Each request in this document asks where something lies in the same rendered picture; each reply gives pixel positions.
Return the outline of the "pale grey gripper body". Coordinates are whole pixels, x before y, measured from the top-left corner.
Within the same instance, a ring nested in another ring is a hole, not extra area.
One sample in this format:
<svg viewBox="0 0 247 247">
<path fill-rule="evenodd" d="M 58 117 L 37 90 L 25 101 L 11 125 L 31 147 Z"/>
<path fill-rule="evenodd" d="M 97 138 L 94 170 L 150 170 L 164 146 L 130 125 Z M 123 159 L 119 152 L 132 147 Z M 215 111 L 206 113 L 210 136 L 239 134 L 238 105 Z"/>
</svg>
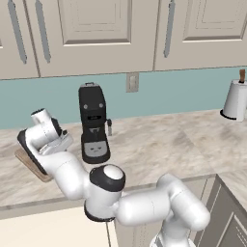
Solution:
<svg viewBox="0 0 247 247">
<path fill-rule="evenodd" d="M 39 150 L 39 153 L 41 155 L 50 155 L 59 151 L 66 151 L 72 143 L 73 139 L 71 135 L 66 130 L 64 130 L 58 139 L 44 145 Z"/>
</svg>

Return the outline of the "wooden cutting board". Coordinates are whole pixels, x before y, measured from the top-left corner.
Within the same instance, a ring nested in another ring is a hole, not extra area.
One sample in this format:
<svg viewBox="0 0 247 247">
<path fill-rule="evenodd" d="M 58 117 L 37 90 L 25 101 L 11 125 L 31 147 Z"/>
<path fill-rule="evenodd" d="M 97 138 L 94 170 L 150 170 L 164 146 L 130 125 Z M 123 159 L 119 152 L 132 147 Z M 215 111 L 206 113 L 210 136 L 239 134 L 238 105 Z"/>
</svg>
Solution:
<svg viewBox="0 0 247 247">
<path fill-rule="evenodd" d="M 28 154 L 23 148 L 20 148 L 14 152 L 16 158 L 18 158 L 37 178 L 42 182 L 50 182 L 53 180 L 53 177 L 50 175 L 44 175 L 35 163 L 31 160 Z"/>
</svg>

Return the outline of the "cream drawer front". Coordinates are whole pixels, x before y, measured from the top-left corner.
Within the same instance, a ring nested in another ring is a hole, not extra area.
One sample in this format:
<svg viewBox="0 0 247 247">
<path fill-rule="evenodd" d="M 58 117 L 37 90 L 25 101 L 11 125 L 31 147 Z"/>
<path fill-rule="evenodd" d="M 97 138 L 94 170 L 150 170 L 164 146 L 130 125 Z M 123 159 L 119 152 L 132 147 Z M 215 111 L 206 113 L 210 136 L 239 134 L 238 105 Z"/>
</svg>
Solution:
<svg viewBox="0 0 247 247">
<path fill-rule="evenodd" d="M 106 226 L 82 207 L 0 221 L 0 247 L 109 247 Z"/>
</svg>

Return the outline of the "black coffee machine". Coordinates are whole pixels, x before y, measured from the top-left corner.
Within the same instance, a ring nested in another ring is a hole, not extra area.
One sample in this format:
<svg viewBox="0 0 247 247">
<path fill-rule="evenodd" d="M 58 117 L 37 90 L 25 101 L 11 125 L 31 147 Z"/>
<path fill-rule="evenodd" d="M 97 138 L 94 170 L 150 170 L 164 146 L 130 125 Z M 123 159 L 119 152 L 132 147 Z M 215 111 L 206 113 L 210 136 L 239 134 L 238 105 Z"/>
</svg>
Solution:
<svg viewBox="0 0 247 247">
<path fill-rule="evenodd" d="M 79 88 L 78 98 L 82 123 L 82 159 L 93 165 L 104 163 L 111 156 L 105 133 L 105 124 L 111 126 L 111 121 L 106 116 L 103 91 L 97 83 L 88 82 Z"/>
</svg>

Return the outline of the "grey base cupboard door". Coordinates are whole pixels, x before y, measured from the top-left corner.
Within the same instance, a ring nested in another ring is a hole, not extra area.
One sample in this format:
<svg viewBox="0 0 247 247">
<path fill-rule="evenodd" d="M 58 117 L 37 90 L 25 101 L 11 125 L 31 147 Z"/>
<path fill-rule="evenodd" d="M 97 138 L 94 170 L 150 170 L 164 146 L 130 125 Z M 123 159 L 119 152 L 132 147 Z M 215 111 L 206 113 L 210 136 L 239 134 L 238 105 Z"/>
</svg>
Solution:
<svg viewBox="0 0 247 247">
<path fill-rule="evenodd" d="M 247 210 L 219 176 L 215 177 L 206 207 L 210 222 L 196 233 L 196 247 L 247 247 Z"/>
</svg>

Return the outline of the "beige wall socket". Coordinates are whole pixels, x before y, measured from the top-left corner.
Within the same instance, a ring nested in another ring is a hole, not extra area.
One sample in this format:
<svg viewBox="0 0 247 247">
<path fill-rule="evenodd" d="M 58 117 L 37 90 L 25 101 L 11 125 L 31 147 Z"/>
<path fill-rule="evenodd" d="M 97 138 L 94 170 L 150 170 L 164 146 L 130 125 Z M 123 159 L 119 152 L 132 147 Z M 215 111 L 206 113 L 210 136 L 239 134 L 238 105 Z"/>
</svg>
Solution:
<svg viewBox="0 0 247 247">
<path fill-rule="evenodd" d="M 137 93 L 139 90 L 139 73 L 129 72 L 126 75 L 126 91 L 128 93 Z"/>
</svg>

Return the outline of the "wide beige wall cupboard door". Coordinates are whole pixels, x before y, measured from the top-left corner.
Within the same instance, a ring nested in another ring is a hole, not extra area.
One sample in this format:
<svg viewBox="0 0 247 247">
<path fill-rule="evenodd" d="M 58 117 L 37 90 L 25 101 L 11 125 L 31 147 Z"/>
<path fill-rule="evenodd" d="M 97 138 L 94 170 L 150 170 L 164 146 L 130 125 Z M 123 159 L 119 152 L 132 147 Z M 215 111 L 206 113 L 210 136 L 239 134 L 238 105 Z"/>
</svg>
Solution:
<svg viewBox="0 0 247 247">
<path fill-rule="evenodd" d="M 159 0 L 41 0 L 51 60 L 43 56 L 36 0 L 27 0 L 42 77 L 152 70 Z"/>
</svg>

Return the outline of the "narrow beige wall cupboard door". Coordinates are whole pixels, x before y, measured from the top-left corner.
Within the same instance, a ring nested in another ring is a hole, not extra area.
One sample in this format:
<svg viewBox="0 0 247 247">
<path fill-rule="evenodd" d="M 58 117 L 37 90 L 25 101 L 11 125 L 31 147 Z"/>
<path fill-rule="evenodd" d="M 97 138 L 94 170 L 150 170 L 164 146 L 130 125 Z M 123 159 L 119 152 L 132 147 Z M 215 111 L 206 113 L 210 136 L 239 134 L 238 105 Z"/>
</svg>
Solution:
<svg viewBox="0 0 247 247">
<path fill-rule="evenodd" d="M 0 79 L 39 77 L 38 59 L 27 11 L 27 0 L 13 1 L 27 55 L 27 63 L 24 65 L 19 57 L 8 0 L 0 0 Z"/>
</svg>

